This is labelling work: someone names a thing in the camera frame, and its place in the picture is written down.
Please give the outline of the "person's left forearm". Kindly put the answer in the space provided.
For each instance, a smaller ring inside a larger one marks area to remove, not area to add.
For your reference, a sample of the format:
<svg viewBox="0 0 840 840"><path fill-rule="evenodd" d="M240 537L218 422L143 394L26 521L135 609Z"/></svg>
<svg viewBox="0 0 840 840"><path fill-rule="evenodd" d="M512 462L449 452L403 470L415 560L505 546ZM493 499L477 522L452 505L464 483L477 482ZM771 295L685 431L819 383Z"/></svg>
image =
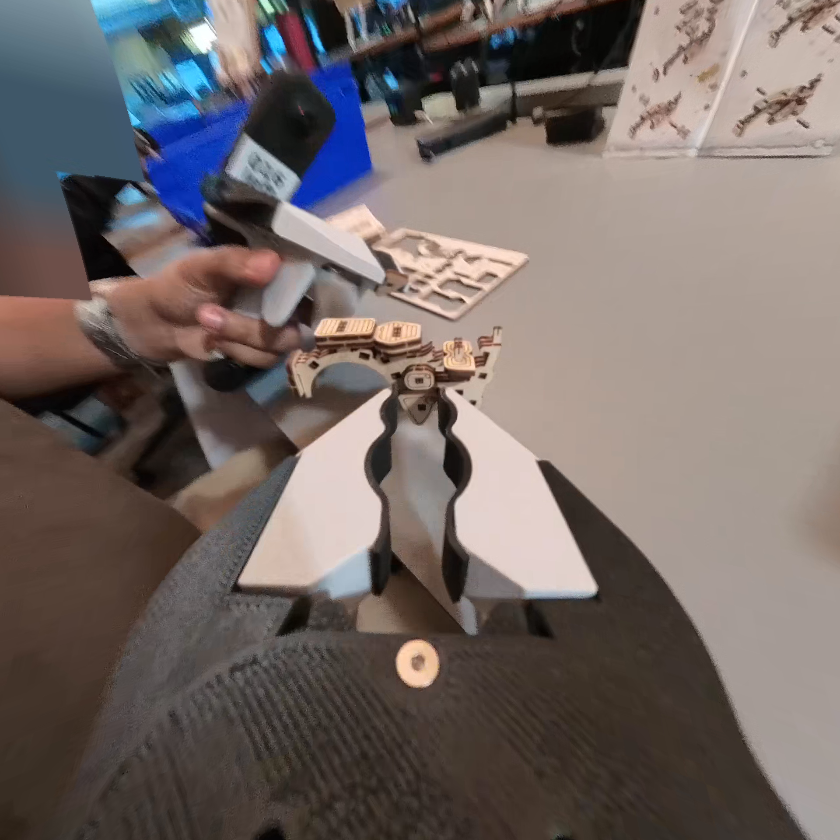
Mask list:
<svg viewBox="0 0 840 840"><path fill-rule="evenodd" d="M123 370L89 341L66 299L1 298L1 397L10 403L117 377Z"/></svg>

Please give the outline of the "wooden puzzle sheet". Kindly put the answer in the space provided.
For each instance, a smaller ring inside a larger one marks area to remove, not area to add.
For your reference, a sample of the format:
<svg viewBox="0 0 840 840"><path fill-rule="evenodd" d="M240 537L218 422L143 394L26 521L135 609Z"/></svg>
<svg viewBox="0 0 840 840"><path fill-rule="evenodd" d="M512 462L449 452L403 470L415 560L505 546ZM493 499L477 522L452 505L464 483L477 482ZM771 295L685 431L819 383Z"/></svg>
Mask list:
<svg viewBox="0 0 840 840"><path fill-rule="evenodd" d="M342 212L326 217L327 224L345 233L360 237L367 245L372 245L387 234L386 227L363 204L349 207Z"/></svg>
<svg viewBox="0 0 840 840"><path fill-rule="evenodd" d="M529 262L523 253L409 228L371 245L385 270L410 277L387 297L449 321L464 317Z"/></svg>

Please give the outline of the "black bottles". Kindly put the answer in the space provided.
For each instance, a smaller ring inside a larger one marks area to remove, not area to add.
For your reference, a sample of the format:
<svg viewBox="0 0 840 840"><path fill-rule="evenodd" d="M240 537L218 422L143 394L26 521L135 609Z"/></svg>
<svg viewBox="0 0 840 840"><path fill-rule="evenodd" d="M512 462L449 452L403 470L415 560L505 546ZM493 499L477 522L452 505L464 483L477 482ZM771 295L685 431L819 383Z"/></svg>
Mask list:
<svg viewBox="0 0 840 840"><path fill-rule="evenodd" d="M460 59L450 67L449 82L458 114L480 108L480 71L472 57Z"/></svg>

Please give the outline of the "person's tan trousers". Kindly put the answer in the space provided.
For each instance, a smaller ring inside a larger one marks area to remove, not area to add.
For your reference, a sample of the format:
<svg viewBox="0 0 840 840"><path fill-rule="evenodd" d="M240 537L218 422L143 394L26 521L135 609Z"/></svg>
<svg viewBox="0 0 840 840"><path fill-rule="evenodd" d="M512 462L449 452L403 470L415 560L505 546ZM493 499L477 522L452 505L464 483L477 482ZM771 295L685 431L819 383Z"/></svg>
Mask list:
<svg viewBox="0 0 840 840"><path fill-rule="evenodd" d="M261 485L285 459L289 450L254 447L227 459L221 466L195 478L177 491L167 504L200 533L215 528L247 495Z"/></svg>

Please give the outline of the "white instruction booklet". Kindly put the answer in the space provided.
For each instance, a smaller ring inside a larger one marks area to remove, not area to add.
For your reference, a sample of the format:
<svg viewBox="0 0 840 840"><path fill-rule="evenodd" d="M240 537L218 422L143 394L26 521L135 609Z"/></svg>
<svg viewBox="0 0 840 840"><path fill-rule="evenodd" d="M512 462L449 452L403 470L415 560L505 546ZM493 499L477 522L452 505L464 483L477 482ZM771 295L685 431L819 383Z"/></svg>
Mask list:
<svg viewBox="0 0 840 840"><path fill-rule="evenodd" d="M646 2L604 154L838 152L838 1Z"/></svg>

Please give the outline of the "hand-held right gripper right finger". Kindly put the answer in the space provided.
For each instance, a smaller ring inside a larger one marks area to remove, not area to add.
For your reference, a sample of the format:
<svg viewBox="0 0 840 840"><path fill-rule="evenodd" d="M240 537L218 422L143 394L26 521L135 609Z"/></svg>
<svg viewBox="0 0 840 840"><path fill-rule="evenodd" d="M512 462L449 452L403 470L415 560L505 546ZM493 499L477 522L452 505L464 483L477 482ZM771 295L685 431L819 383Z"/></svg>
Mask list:
<svg viewBox="0 0 840 840"><path fill-rule="evenodd" d="M452 602L588 600L598 586L547 479L549 464L453 390L442 393L454 486L442 574Z"/></svg>

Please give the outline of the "pale hanging panel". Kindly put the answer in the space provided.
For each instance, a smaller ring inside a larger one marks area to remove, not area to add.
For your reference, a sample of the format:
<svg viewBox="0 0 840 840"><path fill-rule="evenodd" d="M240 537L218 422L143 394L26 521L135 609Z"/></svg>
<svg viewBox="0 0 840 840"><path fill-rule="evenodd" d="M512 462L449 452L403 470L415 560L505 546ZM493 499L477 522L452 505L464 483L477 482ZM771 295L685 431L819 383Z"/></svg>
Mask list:
<svg viewBox="0 0 840 840"><path fill-rule="evenodd" d="M256 1L206 1L216 34L218 81L240 98L254 97L263 72L257 7Z"/></svg>

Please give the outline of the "person's left hand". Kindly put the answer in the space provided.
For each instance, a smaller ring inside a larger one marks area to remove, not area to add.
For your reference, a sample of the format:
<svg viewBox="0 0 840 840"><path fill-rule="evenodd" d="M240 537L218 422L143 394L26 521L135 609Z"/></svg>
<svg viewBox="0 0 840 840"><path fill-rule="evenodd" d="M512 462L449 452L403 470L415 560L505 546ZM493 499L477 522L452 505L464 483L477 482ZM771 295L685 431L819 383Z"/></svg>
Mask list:
<svg viewBox="0 0 840 840"><path fill-rule="evenodd" d="M273 327L233 310L236 293L262 291L280 258L238 246L200 248L152 276L100 286L128 347L149 361L209 361L215 353L269 369L303 345L296 323Z"/></svg>

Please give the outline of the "small black box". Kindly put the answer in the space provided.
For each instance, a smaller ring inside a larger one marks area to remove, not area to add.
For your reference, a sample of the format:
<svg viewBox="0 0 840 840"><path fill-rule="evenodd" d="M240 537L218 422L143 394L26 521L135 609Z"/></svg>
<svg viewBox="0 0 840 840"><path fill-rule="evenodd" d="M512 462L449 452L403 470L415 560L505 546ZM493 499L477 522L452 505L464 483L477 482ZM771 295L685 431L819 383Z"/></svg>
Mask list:
<svg viewBox="0 0 840 840"><path fill-rule="evenodd" d="M546 111L542 124L549 146L590 143L602 134L605 119L602 107Z"/></svg>

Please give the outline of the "blue plastic bin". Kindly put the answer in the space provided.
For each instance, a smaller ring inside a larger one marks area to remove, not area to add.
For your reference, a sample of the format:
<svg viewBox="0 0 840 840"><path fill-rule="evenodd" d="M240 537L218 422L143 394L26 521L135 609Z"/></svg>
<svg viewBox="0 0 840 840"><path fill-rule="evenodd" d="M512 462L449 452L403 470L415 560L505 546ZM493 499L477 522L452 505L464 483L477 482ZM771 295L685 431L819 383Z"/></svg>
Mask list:
<svg viewBox="0 0 840 840"><path fill-rule="evenodd" d="M367 175L372 169L360 91L347 63L311 74L329 100L336 122L327 143L302 177L292 202L309 209ZM248 104L236 101L218 112L152 129L161 146L159 160L148 163L148 179L161 203L182 226L197 231L205 224L200 186L205 175L221 170L245 121Z"/></svg>

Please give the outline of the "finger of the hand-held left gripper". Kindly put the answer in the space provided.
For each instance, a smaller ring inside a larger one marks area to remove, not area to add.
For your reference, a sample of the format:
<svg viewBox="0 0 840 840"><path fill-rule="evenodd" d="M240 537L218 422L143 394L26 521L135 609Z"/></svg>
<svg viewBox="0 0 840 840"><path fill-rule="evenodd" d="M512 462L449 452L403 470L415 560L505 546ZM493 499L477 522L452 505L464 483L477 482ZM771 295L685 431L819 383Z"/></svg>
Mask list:
<svg viewBox="0 0 840 840"><path fill-rule="evenodd" d="M385 283L385 269L361 236L290 203L276 204L272 234L281 257L331 268L361 287L378 288Z"/></svg>

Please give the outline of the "long black bar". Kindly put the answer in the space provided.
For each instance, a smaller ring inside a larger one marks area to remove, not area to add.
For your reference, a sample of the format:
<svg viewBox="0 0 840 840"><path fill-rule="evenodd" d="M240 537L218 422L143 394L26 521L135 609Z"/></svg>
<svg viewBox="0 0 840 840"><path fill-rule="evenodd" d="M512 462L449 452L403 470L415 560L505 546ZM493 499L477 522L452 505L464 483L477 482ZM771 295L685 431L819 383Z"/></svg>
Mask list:
<svg viewBox="0 0 840 840"><path fill-rule="evenodd" d="M501 110L475 112L449 120L416 138L419 158L431 162L442 154L506 130L508 123L508 114Z"/></svg>

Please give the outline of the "wooden puzzle model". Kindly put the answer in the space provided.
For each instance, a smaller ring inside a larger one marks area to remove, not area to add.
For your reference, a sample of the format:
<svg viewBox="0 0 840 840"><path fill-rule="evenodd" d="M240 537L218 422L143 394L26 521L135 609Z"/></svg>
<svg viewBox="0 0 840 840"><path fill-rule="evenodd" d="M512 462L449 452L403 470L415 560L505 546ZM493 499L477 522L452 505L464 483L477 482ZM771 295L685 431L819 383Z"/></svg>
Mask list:
<svg viewBox="0 0 840 840"><path fill-rule="evenodd" d="M372 318L326 318L319 322L308 350L287 361L291 390L313 398L322 383L388 387L406 415L424 424L446 392L481 407L502 349L496 326L471 342L427 339L419 323Z"/></svg>

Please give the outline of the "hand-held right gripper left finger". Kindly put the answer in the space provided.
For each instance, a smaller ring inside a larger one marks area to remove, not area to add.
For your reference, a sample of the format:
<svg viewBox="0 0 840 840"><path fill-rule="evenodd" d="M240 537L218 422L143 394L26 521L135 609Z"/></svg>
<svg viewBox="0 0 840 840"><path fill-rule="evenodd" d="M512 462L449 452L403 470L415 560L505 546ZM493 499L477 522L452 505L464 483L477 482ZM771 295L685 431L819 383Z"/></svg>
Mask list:
<svg viewBox="0 0 840 840"><path fill-rule="evenodd" d="M371 397L297 457L238 577L246 593L379 595L392 568L390 508L397 399Z"/></svg>

